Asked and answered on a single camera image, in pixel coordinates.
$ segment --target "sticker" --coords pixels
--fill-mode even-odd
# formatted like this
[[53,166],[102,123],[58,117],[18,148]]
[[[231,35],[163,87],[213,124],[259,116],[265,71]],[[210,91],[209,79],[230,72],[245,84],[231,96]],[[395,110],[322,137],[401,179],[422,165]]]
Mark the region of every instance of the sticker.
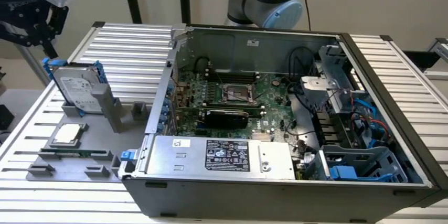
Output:
[[97,99],[90,95],[91,86],[82,78],[61,77],[63,89],[74,106],[86,112],[101,112]]
[[257,47],[259,45],[259,41],[257,41],[257,40],[247,40],[246,41],[246,45],[249,47]]
[[189,139],[173,139],[173,147],[189,147]]
[[206,140],[205,169],[249,172],[247,142]]

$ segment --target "motherboard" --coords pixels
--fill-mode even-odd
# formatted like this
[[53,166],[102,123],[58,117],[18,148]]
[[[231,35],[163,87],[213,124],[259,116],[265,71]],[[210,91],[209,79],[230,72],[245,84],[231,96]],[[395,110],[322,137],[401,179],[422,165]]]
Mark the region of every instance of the motherboard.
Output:
[[274,74],[182,72],[177,135],[283,141],[283,128],[294,119],[287,86],[290,82]]

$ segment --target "blue tab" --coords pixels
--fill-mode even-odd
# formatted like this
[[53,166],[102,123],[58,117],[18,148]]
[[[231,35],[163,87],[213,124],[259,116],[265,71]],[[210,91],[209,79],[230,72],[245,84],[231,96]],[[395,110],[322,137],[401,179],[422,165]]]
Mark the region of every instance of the blue tab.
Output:
[[329,168],[329,174],[333,180],[357,180],[354,167],[351,166],[333,166]]
[[54,67],[63,67],[66,65],[66,60],[51,60],[49,65]]
[[121,152],[119,159],[121,161],[133,161],[133,156],[134,156],[134,152],[125,151],[125,152]]

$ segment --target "slotted aluminum surface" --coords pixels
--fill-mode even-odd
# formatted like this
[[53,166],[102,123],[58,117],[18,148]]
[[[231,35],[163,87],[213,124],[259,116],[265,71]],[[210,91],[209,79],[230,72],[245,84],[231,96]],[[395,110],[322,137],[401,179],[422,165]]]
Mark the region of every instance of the slotted aluminum surface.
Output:
[[351,35],[351,39],[448,174],[448,104],[445,97],[393,42],[383,41],[379,36]]
[[[83,43],[91,39],[93,31],[89,32],[73,55],[78,54]],[[133,76],[133,74],[138,73],[129,71],[122,76]],[[0,223],[197,222],[185,219],[150,219],[143,216],[119,183],[29,182],[25,180],[25,169],[34,162],[35,153],[43,146],[62,117],[61,105],[62,97],[51,82],[0,147]],[[425,209],[406,208],[378,223],[442,224],[448,219],[446,209],[448,200],[442,200]],[[202,220],[201,223],[259,223],[259,221]]]
[[105,23],[97,28],[73,62],[97,60],[121,103],[151,104],[170,46],[171,26]]

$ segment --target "blue latch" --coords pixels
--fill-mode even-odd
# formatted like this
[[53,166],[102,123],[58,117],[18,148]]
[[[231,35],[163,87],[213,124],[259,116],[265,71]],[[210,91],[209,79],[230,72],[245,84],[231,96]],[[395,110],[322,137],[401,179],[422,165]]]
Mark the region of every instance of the blue latch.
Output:
[[134,152],[129,152],[129,151],[121,152],[121,156],[119,156],[121,161],[133,161],[133,157],[134,157]]
[[389,182],[393,177],[391,173],[383,174],[379,177],[357,177],[354,167],[351,166],[333,166],[329,168],[329,175],[333,180],[359,182]]

